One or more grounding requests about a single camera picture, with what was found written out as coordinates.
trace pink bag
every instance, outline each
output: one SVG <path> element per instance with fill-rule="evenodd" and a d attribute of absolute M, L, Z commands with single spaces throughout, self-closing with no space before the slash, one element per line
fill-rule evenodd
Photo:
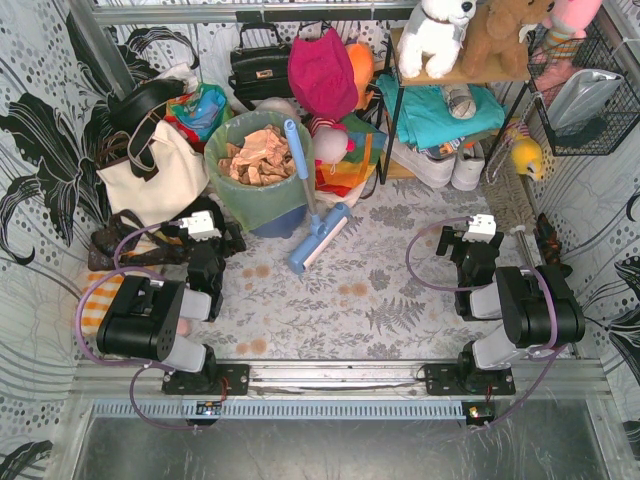
<path fill-rule="evenodd" d="M 340 120 L 356 107 L 353 67 L 335 28 L 318 40 L 293 40 L 289 84 L 300 105 L 316 117 Z"/>

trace blue mop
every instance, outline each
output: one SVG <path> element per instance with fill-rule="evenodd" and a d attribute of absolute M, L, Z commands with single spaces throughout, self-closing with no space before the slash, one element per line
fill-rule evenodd
<path fill-rule="evenodd" d="M 293 155 L 298 176 L 302 180 L 304 193 L 309 204 L 309 212 L 311 213 L 311 235 L 305 238 L 304 242 L 289 255 L 289 268 L 300 275 L 318 258 L 318 255 L 329 245 L 329 242 L 340 233 L 342 227 L 347 224 L 351 211 L 344 203 L 336 203 L 324 221 L 320 219 L 318 208 L 316 207 L 316 199 L 313 195 L 313 190 L 309 186 L 307 162 L 305 161 L 298 130 L 293 120 L 288 119 L 284 122 L 284 133 L 289 141 L 289 149 Z"/>

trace white connector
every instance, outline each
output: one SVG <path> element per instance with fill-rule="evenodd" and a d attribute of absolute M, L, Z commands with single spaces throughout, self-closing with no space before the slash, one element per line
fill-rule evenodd
<path fill-rule="evenodd" d="M 214 226 L 213 214 L 208 210 L 195 212 L 190 217 L 181 218 L 180 228 L 185 228 L 189 236 L 197 242 L 222 237 L 220 230 Z"/>
<path fill-rule="evenodd" d="M 467 242 L 490 242 L 496 234 L 493 215 L 474 215 L 467 232 L 462 236 Z"/>

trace patterned tile floor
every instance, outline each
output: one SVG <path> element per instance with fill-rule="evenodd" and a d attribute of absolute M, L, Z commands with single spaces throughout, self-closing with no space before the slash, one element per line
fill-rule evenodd
<path fill-rule="evenodd" d="M 301 277 L 285 260 L 307 224 L 287 240 L 247 234 L 248 251 L 228 261 L 219 318 L 194 324 L 191 338 L 213 346 L 218 358 L 454 358 L 498 324 L 463 322 L 453 295 L 411 279 L 405 249 L 432 222 L 487 212 L 480 190 L 391 181 L 354 207 L 342 233 Z M 453 285 L 453 264 L 435 256 L 438 235 L 418 242 L 414 265 L 422 278 Z M 505 238 L 498 260 L 522 263 L 514 238 Z"/>

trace teal towel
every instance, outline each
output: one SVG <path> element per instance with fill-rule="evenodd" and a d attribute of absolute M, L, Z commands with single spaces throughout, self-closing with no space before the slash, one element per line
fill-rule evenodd
<path fill-rule="evenodd" d="M 378 87 L 384 103 L 393 116 L 398 96 L 398 83 L 389 75 L 380 75 Z M 476 102 L 476 114 L 468 120 L 453 118 L 438 86 L 407 87 L 398 118 L 397 135 L 402 143 L 418 149 L 435 147 L 450 140 L 500 128 L 504 110 L 493 94 L 483 87 L 469 85 Z"/>

